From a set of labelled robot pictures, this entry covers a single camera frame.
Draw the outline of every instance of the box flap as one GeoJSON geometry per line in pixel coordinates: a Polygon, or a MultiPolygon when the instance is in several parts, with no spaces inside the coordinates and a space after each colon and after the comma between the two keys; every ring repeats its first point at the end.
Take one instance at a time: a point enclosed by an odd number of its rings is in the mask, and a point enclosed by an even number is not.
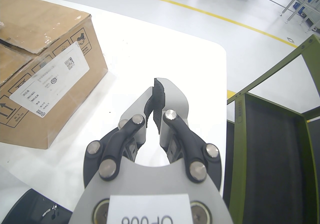
{"type": "Polygon", "coordinates": [[[33,54],[89,16],[42,0],[0,0],[0,39],[33,54]]]}
{"type": "Polygon", "coordinates": [[[31,56],[0,44],[0,86],[31,60],[31,56]]]}

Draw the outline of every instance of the white table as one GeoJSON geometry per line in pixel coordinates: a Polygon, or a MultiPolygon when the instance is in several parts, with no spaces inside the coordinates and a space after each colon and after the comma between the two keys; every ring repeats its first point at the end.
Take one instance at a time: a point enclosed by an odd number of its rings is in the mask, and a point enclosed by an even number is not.
{"type": "MultiPolygon", "coordinates": [[[[73,114],[48,150],[0,143],[0,165],[36,191],[74,210],[83,190],[87,145],[114,129],[153,78],[171,80],[189,102],[189,127],[226,153],[226,53],[218,44],[134,18],[62,0],[45,0],[92,14],[109,72],[73,114]]],[[[136,163],[168,164],[149,119],[136,163]]]]}

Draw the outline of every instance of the barcode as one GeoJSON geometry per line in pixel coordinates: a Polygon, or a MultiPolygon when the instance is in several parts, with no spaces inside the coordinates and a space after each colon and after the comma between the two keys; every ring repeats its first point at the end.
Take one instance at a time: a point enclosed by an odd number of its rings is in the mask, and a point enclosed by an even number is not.
{"type": "Polygon", "coordinates": [[[75,62],[72,60],[72,57],[70,57],[64,63],[69,70],[75,66],[75,62]]]}

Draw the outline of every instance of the cardboard carton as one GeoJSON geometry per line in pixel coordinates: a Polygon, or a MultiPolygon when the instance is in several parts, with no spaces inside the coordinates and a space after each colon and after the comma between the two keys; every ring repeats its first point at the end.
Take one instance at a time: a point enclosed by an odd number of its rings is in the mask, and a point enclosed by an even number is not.
{"type": "Polygon", "coordinates": [[[0,0],[0,141],[47,149],[108,69],[91,15],[0,0]]]}

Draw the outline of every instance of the black cable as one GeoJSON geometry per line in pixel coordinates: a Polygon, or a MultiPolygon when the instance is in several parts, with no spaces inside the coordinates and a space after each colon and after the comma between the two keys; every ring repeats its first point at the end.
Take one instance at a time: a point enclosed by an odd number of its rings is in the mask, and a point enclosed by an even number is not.
{"type": "Polygon", "coordinates": [[[285,6],[283,6],[283,5],[275,2],[275,1],[273,1],[273,0],[270,0],[270,1],[272,1],[273,3],[275,3],[275,4],[277,4],[277,5],[281,6],[281,7],[283,7],[284,9],[286,8],[285,6]]]}

